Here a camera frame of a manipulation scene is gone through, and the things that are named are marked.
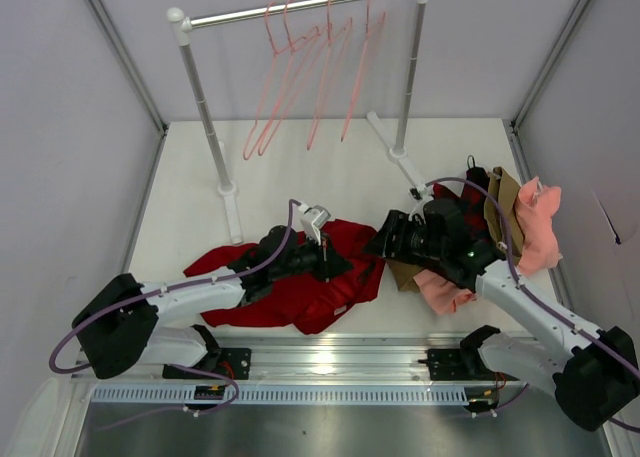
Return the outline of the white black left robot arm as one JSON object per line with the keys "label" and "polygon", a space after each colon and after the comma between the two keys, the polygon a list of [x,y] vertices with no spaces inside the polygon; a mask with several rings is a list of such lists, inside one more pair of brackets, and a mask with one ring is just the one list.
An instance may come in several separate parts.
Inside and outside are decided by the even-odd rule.
{"label": "white black left robot arm", "polygon": [[327,233],[299,238],[277,226],[239,258],[208,274],[147,285],[130,273],[118,275],[72,327],[99,379],[118,377],[137,364],[161,364],[168,379],[197,379],[218,370],[222,350],[203,325],[178,329],[177,321],[249,306],[282,280],[302,275],[325,283],[352,268]]}

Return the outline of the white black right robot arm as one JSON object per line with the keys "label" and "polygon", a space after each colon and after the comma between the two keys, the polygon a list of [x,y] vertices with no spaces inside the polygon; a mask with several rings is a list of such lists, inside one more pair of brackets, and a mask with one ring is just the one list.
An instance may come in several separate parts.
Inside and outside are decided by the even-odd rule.
{"label": "white black right robot arm", "polygon": [[494,245],[476,239],[450,200],[426,203],[420,217],[392,210],[365,250],[428,268],[509,314],[535,343],[485,326],[471,354],[488,370],[515,377],[555,398],[578,427],[595,431],[639,395],[633,340],[618,327],[603,330],[536,287]]}

